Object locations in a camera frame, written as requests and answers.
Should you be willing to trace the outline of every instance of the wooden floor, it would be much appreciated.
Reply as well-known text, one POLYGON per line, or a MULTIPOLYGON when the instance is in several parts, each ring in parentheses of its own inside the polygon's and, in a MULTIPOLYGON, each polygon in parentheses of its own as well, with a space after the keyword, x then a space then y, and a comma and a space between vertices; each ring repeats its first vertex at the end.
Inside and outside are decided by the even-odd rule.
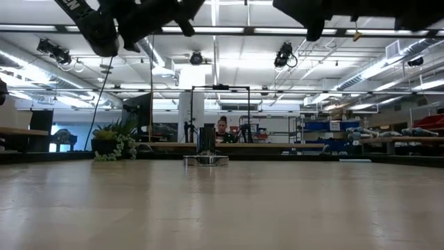
POLYGON ((444 169, 339 162, 0 166, 0 249, 444 249, 444 169))

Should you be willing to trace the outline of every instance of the person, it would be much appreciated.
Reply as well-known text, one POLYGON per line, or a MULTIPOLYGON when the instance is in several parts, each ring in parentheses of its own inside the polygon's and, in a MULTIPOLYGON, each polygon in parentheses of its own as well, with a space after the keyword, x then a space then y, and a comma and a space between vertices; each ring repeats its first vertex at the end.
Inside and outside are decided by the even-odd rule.
POLYGON ((234 143, 234 135, 227 133, 227 117, 217 121, 216 143, 234 143))

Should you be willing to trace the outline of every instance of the blue container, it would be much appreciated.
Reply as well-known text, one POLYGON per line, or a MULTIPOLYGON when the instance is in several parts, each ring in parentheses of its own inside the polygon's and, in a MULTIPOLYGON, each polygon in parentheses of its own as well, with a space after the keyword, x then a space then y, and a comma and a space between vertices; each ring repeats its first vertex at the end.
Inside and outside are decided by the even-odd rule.
POLYGON ((326 122, 305 122, 305 130, 308 131, 324 131, 327 130, 326 122))
POLYGON ((357 128, 359 122, 341 122, 341 131, 345 131, 347 128, 357 128))

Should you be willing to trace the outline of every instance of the red object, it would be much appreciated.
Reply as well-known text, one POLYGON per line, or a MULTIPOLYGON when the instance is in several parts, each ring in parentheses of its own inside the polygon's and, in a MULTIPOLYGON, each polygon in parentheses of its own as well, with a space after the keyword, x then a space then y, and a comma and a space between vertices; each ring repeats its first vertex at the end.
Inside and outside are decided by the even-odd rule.
POLYGON ((239 131, 238 126, 230 126, 230 133, 237 133, 239 131))
POLYGON ((413 125, 414 128, 444 129, 444 115, 431 115, 413 125))

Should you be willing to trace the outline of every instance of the black cable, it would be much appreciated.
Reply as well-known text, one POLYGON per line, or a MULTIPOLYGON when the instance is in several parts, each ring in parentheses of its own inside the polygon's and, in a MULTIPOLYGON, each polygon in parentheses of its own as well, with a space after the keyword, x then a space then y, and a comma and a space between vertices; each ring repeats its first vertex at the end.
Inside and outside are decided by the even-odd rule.
POLYGON ((105 80, 103 81, 102 89, 100 90, 100 94, 97 99, 96 107, 94 108, 94 115, 92 116, 91 127, 89 128, 88 136, 86 137, 85 146, 83 147, 83 151, 86 151, 86 146, 88 145, 89 135, 91 134, 92 127, 94 126, 94 122, 96 121, 97 108, 99 107, 99 101, 100 101, 100 98, 102 97, 102 93, 103 93, 103 89, 105 88, 106 80, 108 79, 108 75, 110 74, 112 59, 114 59, 114 57, 111 57, 110 66, 108 67, 108 70, 106 72, 105 80))
POLYGON ((151 102, 150 102, 150 126, 148 127, 148 141, 151 142, 151 133, 153 132, 153 57, 154 57, 154 34, 151 41, 151 57, 150 57, 150 78, 151 78, 151 102))

